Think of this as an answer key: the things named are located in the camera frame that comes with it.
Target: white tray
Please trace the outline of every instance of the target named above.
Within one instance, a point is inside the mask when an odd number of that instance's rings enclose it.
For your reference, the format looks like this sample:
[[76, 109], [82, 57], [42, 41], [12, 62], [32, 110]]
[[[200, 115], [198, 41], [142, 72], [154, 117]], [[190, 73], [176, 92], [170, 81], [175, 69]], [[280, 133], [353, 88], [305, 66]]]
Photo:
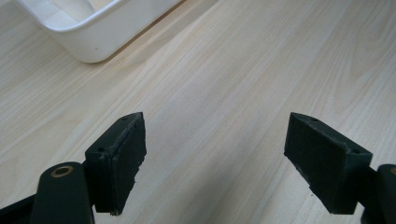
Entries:
[[180, 0], [15, 0], [84, 63], [100, 62]]

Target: light wood surface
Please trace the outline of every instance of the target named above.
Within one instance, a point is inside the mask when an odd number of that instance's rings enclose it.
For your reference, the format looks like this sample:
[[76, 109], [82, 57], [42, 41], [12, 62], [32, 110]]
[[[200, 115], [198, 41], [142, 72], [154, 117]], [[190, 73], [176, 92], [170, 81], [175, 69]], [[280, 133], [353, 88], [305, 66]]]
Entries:
[[145, 114], [148, 155], [96, 223], [360, 223], [329, 215], [283, 156], [291, 111], [396, 163], [396, 2], [187, 0], [111, 59], [75, 60], [0, 3], [0, 206]]

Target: wooden table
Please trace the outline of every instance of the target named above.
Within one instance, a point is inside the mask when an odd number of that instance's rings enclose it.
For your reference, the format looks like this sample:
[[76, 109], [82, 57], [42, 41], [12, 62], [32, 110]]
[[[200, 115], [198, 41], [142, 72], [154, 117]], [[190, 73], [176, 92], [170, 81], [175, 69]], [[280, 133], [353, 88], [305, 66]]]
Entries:
[[187, 0], [109, 60], [75, 60], [0, 3], [0, 206], [143, 111], [148, 155], [97, 223], [360, 223], [329, 215], [283, 156], [289, 115], [396, 162], [396, 2]]

